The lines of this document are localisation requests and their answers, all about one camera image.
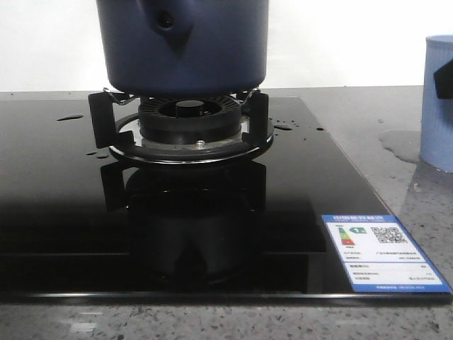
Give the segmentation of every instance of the granite countertop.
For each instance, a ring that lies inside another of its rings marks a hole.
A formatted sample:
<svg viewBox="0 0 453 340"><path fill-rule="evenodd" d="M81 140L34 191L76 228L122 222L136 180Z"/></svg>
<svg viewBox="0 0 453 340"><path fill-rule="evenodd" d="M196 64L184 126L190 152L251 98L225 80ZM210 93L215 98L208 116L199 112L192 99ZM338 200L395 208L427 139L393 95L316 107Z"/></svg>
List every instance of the granite countertop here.
<svg viewBox="0 0 453 340"><path fill-rule="evenodd" d="M424 163L401 161L384 149L379 140L383 132L402 130L412 136L406 144L410 148L418 147L416 130L420 130L422 87L271 89L266 92L271 96L298 96L307 104L447 281L453 283L453 175ZM83 99L86 94L0 93L0 100ZM451 305L0 306L0 339L8 340L429 338L453 339Z"/></svg>

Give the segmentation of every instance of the black glass cooktop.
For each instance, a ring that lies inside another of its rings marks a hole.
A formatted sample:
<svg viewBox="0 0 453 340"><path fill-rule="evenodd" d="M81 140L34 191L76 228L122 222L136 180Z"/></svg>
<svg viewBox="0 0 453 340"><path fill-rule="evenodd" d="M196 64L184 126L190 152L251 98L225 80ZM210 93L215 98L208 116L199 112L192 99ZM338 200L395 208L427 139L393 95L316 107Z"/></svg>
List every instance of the black glass cooktop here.
<svg viewBox="0 0 453 340"><path fill-rule="evenodd" d="M266 153L204 166L137 167L97 150L88 101L0 111L1 301L451 301L354 293L321 216L389 211L298 98L271 99L283 130Z"/></svg>

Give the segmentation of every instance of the energy label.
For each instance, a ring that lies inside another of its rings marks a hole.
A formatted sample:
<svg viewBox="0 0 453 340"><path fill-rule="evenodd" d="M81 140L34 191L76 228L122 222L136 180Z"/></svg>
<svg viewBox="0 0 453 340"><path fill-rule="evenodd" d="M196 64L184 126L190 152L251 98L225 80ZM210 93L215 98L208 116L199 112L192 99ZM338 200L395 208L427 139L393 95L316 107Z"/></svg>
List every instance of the energy label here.
<svg viewBox="0 0 453 340"><path fill-rule="evenodd" d="M452 289L393 215L323 215L356 292Z"/></svg>

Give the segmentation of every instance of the blue pot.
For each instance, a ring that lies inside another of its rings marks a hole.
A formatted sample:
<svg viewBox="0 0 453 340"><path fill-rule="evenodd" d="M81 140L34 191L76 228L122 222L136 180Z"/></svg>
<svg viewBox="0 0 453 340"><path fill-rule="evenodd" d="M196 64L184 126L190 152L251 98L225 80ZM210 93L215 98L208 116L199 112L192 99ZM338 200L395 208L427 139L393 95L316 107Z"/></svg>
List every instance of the blue pot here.
<svg viewBox="0 0 453 340"><path fill-rule="evenodd" d="M265 78L268 0L97 0L110 83L153 97L231 94Z"/></svg>

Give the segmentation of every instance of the blue cup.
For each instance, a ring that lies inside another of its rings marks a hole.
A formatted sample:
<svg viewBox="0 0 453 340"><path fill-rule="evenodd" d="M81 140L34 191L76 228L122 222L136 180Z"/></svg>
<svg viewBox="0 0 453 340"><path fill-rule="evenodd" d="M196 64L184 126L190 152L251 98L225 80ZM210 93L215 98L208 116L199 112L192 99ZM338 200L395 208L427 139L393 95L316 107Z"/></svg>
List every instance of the blue cup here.
<svg viewBox="0 0 453 340"><path fill-rule="evenodd" d="M420 158L453 172L453 35L426 38Z"/></svg>

